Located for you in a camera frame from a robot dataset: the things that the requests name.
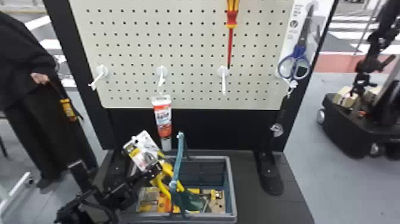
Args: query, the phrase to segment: scissors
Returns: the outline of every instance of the scissors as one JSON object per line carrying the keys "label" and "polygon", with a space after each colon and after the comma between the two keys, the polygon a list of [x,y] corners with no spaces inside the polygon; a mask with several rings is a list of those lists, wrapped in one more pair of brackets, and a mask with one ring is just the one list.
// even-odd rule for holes
{"label": "scissors", "polygon": [[314,5],[311,5],[293,53],[286,56],[278,64],[278,74],[285,79],[301,80],[310,73],[311,66],[306,56],[306,45],[313,13]]}

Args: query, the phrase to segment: screwdriver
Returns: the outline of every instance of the screwdriver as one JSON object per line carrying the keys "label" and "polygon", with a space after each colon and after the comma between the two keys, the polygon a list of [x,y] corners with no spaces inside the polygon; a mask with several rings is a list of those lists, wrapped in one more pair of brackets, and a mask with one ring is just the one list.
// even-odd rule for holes
{"label": "screwdriver", "polygon": [[228,10],[227,14],[227,23],[226,27],[229,29],[229,37],[228,37],[228,69],[230,67],[230,57],[232,54],[232,42],[233,42],[233,29],[236,28],[238,23],[236,22],[236,17],[238,16],[239,11],[239,0],[227,0]]}

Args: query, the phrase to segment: tube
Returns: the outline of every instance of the tube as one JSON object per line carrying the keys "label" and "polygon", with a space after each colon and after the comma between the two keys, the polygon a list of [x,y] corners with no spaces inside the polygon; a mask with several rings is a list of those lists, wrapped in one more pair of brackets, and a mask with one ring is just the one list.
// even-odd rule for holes
{"label": "tube", "polygon": [[160,95],[151,98],[154,108],[155,122],[161,138],[163,151],[171,151],[172,109],[171,95]]}

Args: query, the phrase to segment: pegboard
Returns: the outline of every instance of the pegboard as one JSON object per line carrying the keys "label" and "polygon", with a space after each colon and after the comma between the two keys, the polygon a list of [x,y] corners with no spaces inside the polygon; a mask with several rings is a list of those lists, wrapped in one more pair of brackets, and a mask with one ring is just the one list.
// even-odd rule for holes
{"label": "pegboard", "polygon": [[227,95],[217,69],[226,65],[225,0],[70,0],[105,108],[150,108],[156,68],[168,68],[162,91],[173,108],[278,110],[288,86],[274,72],[293,0],[241,0]]}

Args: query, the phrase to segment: gray floor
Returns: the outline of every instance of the gray floor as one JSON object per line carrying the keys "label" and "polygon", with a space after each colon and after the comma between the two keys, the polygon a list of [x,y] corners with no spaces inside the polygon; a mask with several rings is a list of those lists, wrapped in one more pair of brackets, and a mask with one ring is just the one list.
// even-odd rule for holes
{"label": "gray floor", "polygon": [[[387,76],[374,74],[382,83]],[[400,162],[347,158],[324,135],[315,115],[326,92],[351,74],[314,74],[285,154],[316,223],[400,223]]]}
{"label": "gray floor", "polygon": [[[400,163],[383,157],[347,158],[315,122],[324,94],[336,92],[352,83],[353,78],[353,74],[313,74],[285,154],[317,224],[399,223]],[[382,83],[385,78],[374,74],[373,81]],[[77,92],[70,92],[70,96],[83,111]],[[86,122],[85,132],[101,161],[104,152],[88,119]],[[12,161],[0,157],[0,182],[11,187],[26,170],[38,172],[6,122],[0,122],[0,131],[12,157]],[[78,191],[69,174],[46,192],[26,189],[6,213],[4,223],[50,224],[56,211]]]}

